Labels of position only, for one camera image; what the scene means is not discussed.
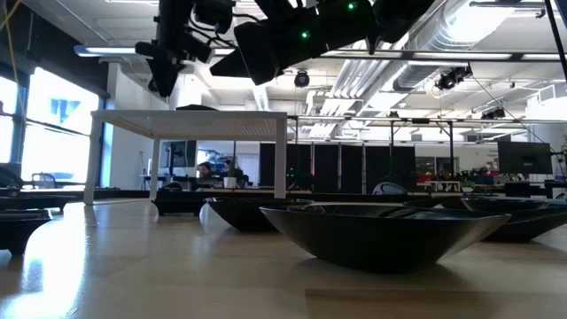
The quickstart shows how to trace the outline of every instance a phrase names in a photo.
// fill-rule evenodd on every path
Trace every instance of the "table surface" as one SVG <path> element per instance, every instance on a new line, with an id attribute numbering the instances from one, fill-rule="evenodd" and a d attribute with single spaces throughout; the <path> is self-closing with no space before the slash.
<path id="1" fill-rule="evenodd" d="M 0 251 L 0 317 L 567 318 L 567 227 L 380 276 L 278 233 L 239 233 L 208 206 L 200 220 L 158 217 L 147 200 L 70 204 L 54 218 L 24 258 Z"/>

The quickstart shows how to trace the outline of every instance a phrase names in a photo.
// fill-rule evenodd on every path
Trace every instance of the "monitor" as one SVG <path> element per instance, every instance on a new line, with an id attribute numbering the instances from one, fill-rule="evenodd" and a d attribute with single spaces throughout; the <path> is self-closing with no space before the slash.
<path id="1" fill-rule="evenodd" d="M 553 174 L 548 143 L 498 142 L 500 172 Z"/>

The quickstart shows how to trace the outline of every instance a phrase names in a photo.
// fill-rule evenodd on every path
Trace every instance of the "large window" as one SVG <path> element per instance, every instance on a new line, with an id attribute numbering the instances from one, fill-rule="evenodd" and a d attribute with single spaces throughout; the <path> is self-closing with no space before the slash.
<path id="1" fill-rule="evenodd" d="M 90 112 L 96 109 L 96 94 L 36 68 L 30 77 L 22 178 L 47 173 L 58 182 L 85 183 Z"/>
<path id="2" fill-rule="evenodd" d="M 0 77 L 0 101 L 2 102 L 2 112 L 0 112 L 0 163 L 10 161 L 14 128 L 11 115 L 16 111 L 17 97 L 18 85 L 16 82 Z"/>

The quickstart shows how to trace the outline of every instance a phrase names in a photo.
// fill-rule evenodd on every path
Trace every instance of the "camera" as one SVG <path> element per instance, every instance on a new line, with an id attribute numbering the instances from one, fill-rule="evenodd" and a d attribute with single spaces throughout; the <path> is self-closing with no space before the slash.
<path id="1" fill-rule="evenodd" d="M 295 87 L 303 89 L 309 85 L 309 75 L 306 70 L 299 70 L 298 74 L 295 76 Z"/>

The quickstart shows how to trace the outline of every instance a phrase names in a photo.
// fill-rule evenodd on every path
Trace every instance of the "small white table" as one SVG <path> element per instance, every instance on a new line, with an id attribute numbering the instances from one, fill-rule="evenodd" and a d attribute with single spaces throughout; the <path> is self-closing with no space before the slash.
<path id="1" fill-rule="evenodd" d="M 150 198 L 158 193 L 162 139 L 276 142 L 275 198 L 285 198 L 287 113 L 217 111 L 101 110 L 92 113 L 89 169 L 83 201 L 93 205 L 102 143 L 102 123 L 153 139 Z"/>

